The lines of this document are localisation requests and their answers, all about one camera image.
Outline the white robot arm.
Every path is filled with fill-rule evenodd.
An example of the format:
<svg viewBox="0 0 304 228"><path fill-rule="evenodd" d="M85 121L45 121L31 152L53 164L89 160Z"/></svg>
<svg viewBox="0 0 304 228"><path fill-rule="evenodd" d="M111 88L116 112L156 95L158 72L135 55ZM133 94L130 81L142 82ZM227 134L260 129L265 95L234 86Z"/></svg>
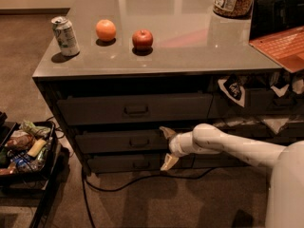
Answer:
<svg viewBox="0 0 304 228"><path fill-rule="evenodd" d="M271 170L265 228L304 228L304 142L283 146L230 135L208 123L190 132L161 131L168 140L162 171L190 154L225 152L255 167Z"/></svg>

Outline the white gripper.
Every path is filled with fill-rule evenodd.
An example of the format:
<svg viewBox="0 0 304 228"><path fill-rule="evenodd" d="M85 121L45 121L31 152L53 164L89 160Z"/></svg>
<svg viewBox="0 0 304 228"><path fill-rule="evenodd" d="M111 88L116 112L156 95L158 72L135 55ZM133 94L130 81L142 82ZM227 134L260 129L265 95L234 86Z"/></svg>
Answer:
<svg viewBox="0 0 304 228"><path fill-rule="evenodd" d="M166 154L161 171L168 171L174 167L180 157L193 154L193 137L191 132L176 133L173 129L165 126L160 127L163 136L169 140L169 149L171 154Z"/></svg>

